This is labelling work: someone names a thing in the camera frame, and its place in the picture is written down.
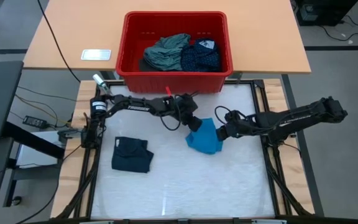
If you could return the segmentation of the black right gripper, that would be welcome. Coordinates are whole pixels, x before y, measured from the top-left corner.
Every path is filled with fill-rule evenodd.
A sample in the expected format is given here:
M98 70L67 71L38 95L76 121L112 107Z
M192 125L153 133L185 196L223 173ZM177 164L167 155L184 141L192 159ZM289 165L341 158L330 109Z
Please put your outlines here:
M250 116L241 117L225 115L226 124L216 130L219 141L227 138L240 138L242 136L255 136L259 125Z

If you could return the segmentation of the bright blue garment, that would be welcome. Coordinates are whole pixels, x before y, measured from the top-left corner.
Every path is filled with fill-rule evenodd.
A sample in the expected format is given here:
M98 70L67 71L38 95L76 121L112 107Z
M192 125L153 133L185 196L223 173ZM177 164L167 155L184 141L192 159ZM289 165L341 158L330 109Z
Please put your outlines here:
M205 118L201 121L202 123L198 130L191 131L185 138L187 145L204 154L221 152L223 142L218 140L213 119Z

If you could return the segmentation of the green dotted shirt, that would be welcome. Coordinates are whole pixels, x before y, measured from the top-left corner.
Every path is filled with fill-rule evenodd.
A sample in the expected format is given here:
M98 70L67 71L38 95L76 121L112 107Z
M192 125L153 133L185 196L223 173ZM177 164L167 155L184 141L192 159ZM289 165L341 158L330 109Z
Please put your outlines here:
M160 71L180 71L181 52L189 46L190 39L191 35L185 33L161 37L153 46L144 50L143 59Z

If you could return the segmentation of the plain dark navy garment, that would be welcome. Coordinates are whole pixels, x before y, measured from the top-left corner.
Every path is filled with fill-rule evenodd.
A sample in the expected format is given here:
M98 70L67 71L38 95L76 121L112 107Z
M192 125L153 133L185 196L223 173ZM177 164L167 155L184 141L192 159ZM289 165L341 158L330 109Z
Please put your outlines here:
M148 173L154 153L147 150L148 141L129 137L116 137L111 160L114 170Z

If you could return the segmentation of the red plastic bin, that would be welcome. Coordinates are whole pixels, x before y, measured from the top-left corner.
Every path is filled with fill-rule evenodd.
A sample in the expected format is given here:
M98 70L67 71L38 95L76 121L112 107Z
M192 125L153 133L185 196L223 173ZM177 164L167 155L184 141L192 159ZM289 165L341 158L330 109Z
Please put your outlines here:
M217 45L219 68L216 72L163 72L144 70L143 53L160 38L190 35L190 44L210 39ZM116 71L130 91L172 93L199 91L217 93L234 71L227 17L220 11L131 11L125 15Z

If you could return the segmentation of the navy dotted shirt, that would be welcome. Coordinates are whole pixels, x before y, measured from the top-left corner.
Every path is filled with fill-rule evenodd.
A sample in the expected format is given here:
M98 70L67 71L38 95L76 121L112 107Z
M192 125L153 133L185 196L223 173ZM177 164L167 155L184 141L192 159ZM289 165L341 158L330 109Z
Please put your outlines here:
M187 45L181 51L181 68L185 72L220 72L221 59L219 48L215 42L214 49L207 49L198 42L197 39L193 45Z

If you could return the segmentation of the light wooden desk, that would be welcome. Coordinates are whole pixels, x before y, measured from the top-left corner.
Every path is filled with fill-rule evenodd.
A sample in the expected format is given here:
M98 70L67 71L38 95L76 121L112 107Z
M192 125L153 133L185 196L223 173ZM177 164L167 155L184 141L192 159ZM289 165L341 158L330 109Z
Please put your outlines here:
M25 68L113 71L124 16L131 11L221 11L235 71L311 71L289 0L49 0ZM81 60L85 49L109 49L111 58Z

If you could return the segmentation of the white flat rectangular plate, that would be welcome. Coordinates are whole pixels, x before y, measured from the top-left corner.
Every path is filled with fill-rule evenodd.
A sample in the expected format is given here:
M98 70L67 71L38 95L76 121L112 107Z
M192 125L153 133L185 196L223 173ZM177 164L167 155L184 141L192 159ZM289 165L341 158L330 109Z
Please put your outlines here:
M109 49L85 49L82 51L81 60L108 61L111 58Z

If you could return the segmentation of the black floor equipment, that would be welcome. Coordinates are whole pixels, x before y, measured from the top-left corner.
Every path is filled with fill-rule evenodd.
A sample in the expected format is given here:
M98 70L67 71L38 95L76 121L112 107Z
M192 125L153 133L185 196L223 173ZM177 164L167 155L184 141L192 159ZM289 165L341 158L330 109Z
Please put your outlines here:
M294 0L300 26L336 26L358 0Z

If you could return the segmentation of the black power adapter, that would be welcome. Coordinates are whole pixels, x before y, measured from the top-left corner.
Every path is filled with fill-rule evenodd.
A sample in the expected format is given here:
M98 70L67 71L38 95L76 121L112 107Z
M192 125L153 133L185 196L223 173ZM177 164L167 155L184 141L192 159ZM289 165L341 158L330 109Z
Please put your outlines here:
M46 129L49 126L46 120L38 119L32 116L25 116L22 123L39 129Z

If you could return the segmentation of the white flat board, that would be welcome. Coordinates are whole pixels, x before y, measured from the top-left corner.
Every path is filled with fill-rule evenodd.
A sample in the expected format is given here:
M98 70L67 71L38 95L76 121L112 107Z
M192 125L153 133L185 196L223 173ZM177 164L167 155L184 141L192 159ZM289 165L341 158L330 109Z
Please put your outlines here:
M33 132L32 134L56 146L65 146L65 143L59 140L58 131ZM57 164L58 160L52 156L48 156L25 145L20 145L19 147L16 165L20 168L53 166Z

